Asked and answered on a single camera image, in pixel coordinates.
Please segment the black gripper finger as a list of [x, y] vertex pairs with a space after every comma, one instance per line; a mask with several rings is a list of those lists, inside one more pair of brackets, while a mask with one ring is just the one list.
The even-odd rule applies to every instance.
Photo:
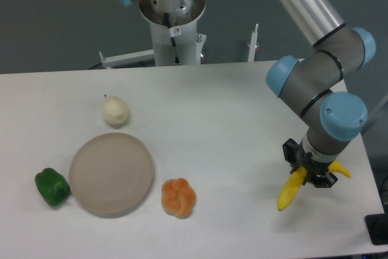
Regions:
[[331, 188], [338, 178], [332, 172], [326, 172], [324, 175], [315, 175], [312, 178], [312, 184], [315, 188]]
[[296, 154], [298, 153], [298, 143], [289, 138], [283, 145], [283, 154], [284, 154], [284, 159], [286, 162], [289, 163], [291, 167], [291, 172], [296, 171], [299, 168], [299, 162], [297, 159]]

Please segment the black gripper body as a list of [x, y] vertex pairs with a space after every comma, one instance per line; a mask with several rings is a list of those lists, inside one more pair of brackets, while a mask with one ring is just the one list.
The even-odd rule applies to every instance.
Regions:
[[312, 184], [312, 178], [315, 175], [324, 175], [326, 172], [328, 172], [327, 168], [333, 163], [332, 162], [319, 162], [318, 160], [314, 159], [312, 152], [306, 152], [303, 149], [302, 143], [298, 144], [298, 153], [296, 154], [299, 166], [303, 166], [305, 169], [307, 169], [307, 183]]

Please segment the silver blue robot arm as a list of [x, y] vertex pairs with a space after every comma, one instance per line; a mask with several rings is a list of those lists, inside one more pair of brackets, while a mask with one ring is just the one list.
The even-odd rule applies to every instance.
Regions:
[[[206, 0], [137, 1], [149, 22], [156, 65], [191, 65], [201, 62], [196, 22]], [[269, 69], [266, 83], [272, 92], [308, 125], [300, 143], [283, 144], [290, 164], [291, 182], [330, 188], [339, 167], [335, 159], [361, 131], [367, 109], [356, 95], [333, 92], [332, 87], [369, 62], [376, 51], [373, 36], [350, 28], [328, 0], [280, 0], [314, 48], [302, 61], [279, 59]]]

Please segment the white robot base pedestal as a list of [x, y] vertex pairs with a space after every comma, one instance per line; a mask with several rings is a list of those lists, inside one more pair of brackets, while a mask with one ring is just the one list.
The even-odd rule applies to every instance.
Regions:
[[197, 22], [206, 0], [141, 0], [139, 9], [149, 23], [156, 66], [200, 63]]

